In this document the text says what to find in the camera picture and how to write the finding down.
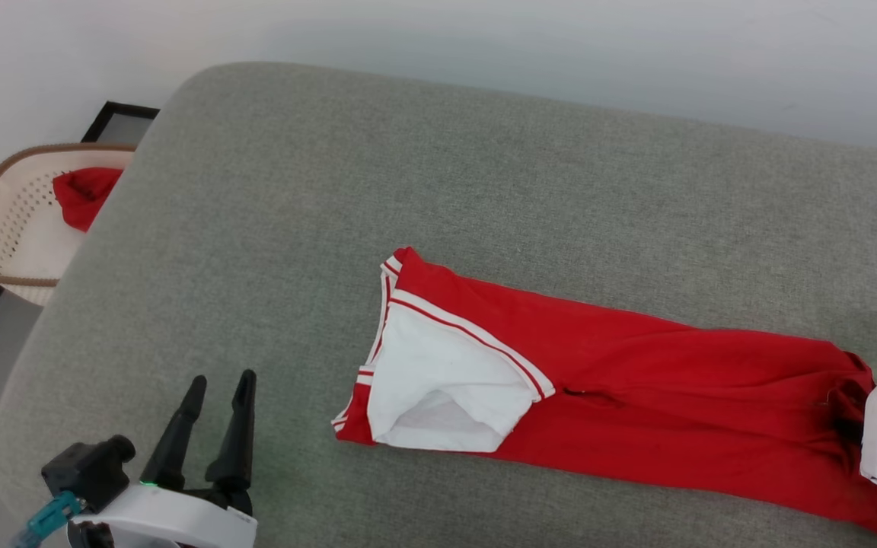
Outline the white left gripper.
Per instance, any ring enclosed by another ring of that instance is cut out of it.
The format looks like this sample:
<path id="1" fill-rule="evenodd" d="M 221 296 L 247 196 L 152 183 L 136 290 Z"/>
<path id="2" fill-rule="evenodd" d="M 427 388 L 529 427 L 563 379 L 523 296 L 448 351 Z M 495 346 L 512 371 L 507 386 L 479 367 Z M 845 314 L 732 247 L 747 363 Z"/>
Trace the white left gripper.
<path id="1" fill-rule="evenodd" d="M 186 451 L 207 384 L 202 375 L 192 380 L 144 466 L 140 483 L 128 486 L 104 510 L 70 520 L 65 535 L 71 547 L 254 547 L 254 517 L 179 493 L 185 486 Z M 205 474 L 206 482 L 223 492 L 246 492 L 251 486 L 256 401 L 257 374 L 244 370 L 222 446 Z"/>

